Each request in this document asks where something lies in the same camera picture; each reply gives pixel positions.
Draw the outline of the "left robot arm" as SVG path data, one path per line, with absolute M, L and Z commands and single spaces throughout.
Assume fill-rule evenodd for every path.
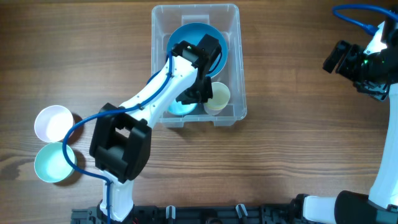
M 172 102 L 189 105 L 212 99 L 208 74 L 221 55 L 219 40 L 209 34 L 197 45 L 183 40 L 136 96 L 119 107 L 107 103 L 100 109 L 89 150 L 106 178 L 97 223 L 132 223 L 132 188 L 149 160 L 152 129 Z

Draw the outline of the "pale green cup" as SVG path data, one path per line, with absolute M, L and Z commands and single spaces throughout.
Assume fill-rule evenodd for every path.
M 204 107 L 210 110 L 222 110 L 230 100 L 230 90 L 221 82 L 213 82 L 211 87 L 213 90 L 213 97 L 204 103 Z

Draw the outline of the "dark blue bowl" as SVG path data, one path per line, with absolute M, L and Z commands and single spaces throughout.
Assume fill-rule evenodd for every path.
M 208 77 L 216 77 L 224 68 L 228 60 L 228 44 L 222 33 L 211 25 L 194 22 L 185 24 L 175 30 L 167 42 L 167 52 L 171 51 L 175 44 L 179 44 L 181 41 L 187 41 L 190 44 L 197 45 L 199 41 L 208 34 L 219 40 L 221 45 L 222 56 L 218 56 L 214 64 L 211 66 L 211 73 Z

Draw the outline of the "pink cup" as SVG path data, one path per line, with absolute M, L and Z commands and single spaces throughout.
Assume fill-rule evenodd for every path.
M 219 114 L 224 114 L 225 112 L 227 112 L 227 108 L 223 108 L 222 110 L 213 110 L 211 108 L 208 107 L 204 107 L 204 110 L 207 114 L 212 115 L 212 116 L 217 116 Z

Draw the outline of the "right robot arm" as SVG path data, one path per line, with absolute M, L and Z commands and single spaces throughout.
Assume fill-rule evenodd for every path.
M 340 14 L 357 9 L 385 15 L 377 27 Z M 389 99 L 389 124 L 381 165 L 369 194 L 344 190 L 336 197 L 298 195 L 287 207 L 290 223 L 397 223 L 397 6 L 390 9 L 370 4 L 343 4 L 333 15 L 362 28 L 372 36 L 363 48 L 339 41 L 323 69 L 352 81 L 358 92 L 379 101 Z

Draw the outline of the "light blue small bowl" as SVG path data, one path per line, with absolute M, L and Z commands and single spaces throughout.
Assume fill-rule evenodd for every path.
M 186 115 L 191 113 L 196 107 L 196 103 L 183 105 L 181 101 L 174 100 L 168 107 L 168 112 L 177 116 Z

